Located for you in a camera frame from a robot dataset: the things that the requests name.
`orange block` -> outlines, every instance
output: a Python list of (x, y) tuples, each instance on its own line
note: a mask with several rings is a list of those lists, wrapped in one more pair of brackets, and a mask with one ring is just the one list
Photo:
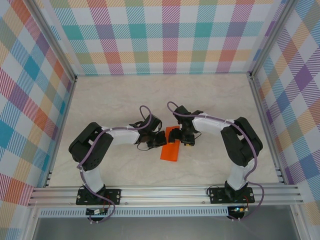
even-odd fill
[(179, 153), (179, 146), (180, 141), (175, 140), (175, 143), (169, 143), (169, 133), (172, 129), (178, 129), (179, 126), (168, 126), (165, 129), (165, 137), (167, 144), (162, 147), (160, 159), (167, 160), (171, 162), (178, 161), (178, 153)]

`orange object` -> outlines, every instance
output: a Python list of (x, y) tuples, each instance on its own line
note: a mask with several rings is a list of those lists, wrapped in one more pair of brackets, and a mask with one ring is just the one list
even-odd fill
[(167, 144), (162, 147), (160, 159), (167, 160), (171, 162), (178, 161), (178, 153), (179, 153), (179, 146), (180, 141), (175, 140), (174, 143), (169, 143), (169, 133), (172, 129), (178, 129), (179, 126), (168, 126), (165, 129), (165, 137)]

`plaid backdrop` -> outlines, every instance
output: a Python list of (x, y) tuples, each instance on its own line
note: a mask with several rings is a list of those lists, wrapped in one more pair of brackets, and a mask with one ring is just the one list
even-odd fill
[(320, 0), (300, 0), (255, 79), (291, 184), (320, 235)]
[(22, 0), (0, 0), (0, 239), (48, 169), (72, 82)]
[(99, 75), (247, 72), (281, 0), (37, 2), (73, 68)]

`marble surface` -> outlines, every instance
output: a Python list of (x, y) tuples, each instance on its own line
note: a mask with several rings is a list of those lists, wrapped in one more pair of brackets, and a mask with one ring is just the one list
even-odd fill
[[(184, 105), (190, 112), (202, 110), (225, 119), (247, 118), (264, 146), (257, 169), (248, 179), (257, 183), (278, 182), (245, 74), (122, 75), (79, 77), (50, 186), (82, 184), (68, 147), (90, 122), (107, 127), (126, 126), (142, 120), (139, 106), (147, 105), (164, 127), (176, 126), (176, 119), (167, 109), (168, 101)], [(104, 183), (109, 186), (222, 184), (233, 164), (220, 135), (203, 133), (194, 147), (181, 145), (177, 162), (161, 160), (161, 150), (159, 147), (139, 151), (136, 145), (129, 144), (109, 148), (99, 165)]]

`purple cable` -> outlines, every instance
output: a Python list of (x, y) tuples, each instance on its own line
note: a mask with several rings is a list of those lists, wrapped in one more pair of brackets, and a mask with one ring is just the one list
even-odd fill
[[(227, 124), (230, 124), (232, 125), (233, 127), (235, 127), (242, 135), (243, 137), (245, 138), (245, 140), (247, 141), (247, 143), (249, 144), (250, 148), (251, 148), (251, 151), (253, 153), (253, 158), (254, 158), (254, 166), (253, 168), (244, 176), (244, 180), (247, 181), (247, 177), (253, 173), (256, 168), (257, 168), (257, 165), (258, 165), (258, 157), (257, 157), (257, 153), (256, 153), (256, 150), (252, 144), (252, 142), (250, 141), (250, 139), (248, 138), (248, 136), (246, 135), (246, 133), (236, 124), (234, 124), (233, 122), (231, 121), (228, 121), (228, 120), (225, 120), (225, 119), (222, 119), (222, 118), (218, 118), (218, 117), (215, 117), (215, 116), (209, 116), (209, 115), (185, 115), (185, 114), (180, 114), (180, 113), (176, 113), (174, 110), (172, 110), (169, 106), (169, 104), (173, 104), (175, 105), (176, 107), (178, 107), (178, 105), (176, 103), (174, 103), (173, 101), (168, 101), (168, 103), (166, 104), (167, 108), (170, 110), (170, 112), (172, 112), (174, 115), (177, 115), (177, 116), (180, 116), (180, 117), (188, 117), (188, 118), (207, 118), (207, 119), (212, 119), (212, 120), (216, 120), (216, 121), (219, 121), (219, 122), (222, 122), (222, 123), (227, 123)], [(258, 203), (258, 205), (256, 206), (256, 208), (253, 210), (253, 212), (250, 214), (250, 215), (247, 215), (245, 217), (243, 217), (242, 219), (247, 219), (249, 218), (255, 211), (257, 211), (257, 209), (261, 206), (264, 198), (265, 198), (265, 190), (264, 190), (264, 187), (259, 184), (259, 183), (255, 183), (255, 182), (250, 182), (248, 181), (249, 184), (252, 184), (252, 185), (256, 185), (256, 186), (259, 186), (262, 190), (262, 196), (261, 196), (261, 200), (260, 202)]]
[[(150, 115), (150, 116), (152, 115), (151, 110), (150, 110), (147, 106), (141, 105), (140, 108), (139, 108), (139, 110), (140, 110), (140, 113), (141, 113), (141, 115), (142, 115), (142, 117), (143, 117), (144, 119), (145, 119), (145, 117), (144, 117), (144, 115), (143, 115), (143, 113), (142, 113), (141, 108), (146, 108), (146, 109), (148, 110), (148, 112), (149, 112), (149, 115)], [(91, 194), (97, 196), (98, 198), (101, 198), (101, 199), (107, 201), (108, 203), (112, 204), (112, 206), (113, 206), (112, 212), (111, 212), (108, 216), (106, 216), (105, 218), (103, 218), (103, 219), (100, 220), (100, 221), (93, 221), (93, 220), (91, 219), (91, 215), (90, 215), (90, 216), (89, 216), (89, 220), (91, 221), (91, 223), (99, 224), (99, 223), (103, 223), (104, 221), (108, 220), (108, 219), (115, 213), (115, 211), (116, 211), (116, 205), (115, 205), (115, 203), (114, 203), (113, 201), (111, 201), (110, 199), (108, 199), (108, 198), (106, 198), (106, 197), (104, 197), (104, 196), (101, 196), (101, 195), (95, 193), (95, 192), (88, 186), (88, 184), (87, 184), (87, 182), (86, 182), (86, 180), (85, 180), (85, 177), (84, 177), (84, 173), (83, 173), (84, 170), (83, 170), (82, 165), (86, 162), (86, 160), (87, 160), (88, 157), (90, 156), (91, 152), (93, 151), (95, 145), (97, 144), (99, 138), (100, 138), (104, 133), (110, 132), (110, 131), (114, 131), (114, 130), (128, 130), (128, 129), (130, 129), (130, 130), (132, 130), (132, 131), (138, 131), (138, 130), (141, 130), (141, 129), (146, 128), (146, 127), (150, 124), (150, 122), (151, 122), (151, 117), (149, 117), (149, 120), (148, 120), (147, 124), (144, 125), (144, 126), (142, 126), (142, 127), (128, 128), (128, 127), (119, 126), (119, 127), (108, 128), (108, 129), (106, 129), (106, 130), (103, 130), (103, 131), (100, 132), (100, 133), (98, 134), (98, 136), (95, 138), (94, 142), (92, 143), (89, 151), (87, 152), (87, 154), (85, 155), (85, 157), (83, 158), (83, 160), (76, 166), (76, 167), (80, 170), (80, 176), (81, 176), (81, 179), (82, 179), (82, 181), (83, 181), (83, 183), (84, 183), (85, 188), (88, 189), (88, 191), (89, 191)]]

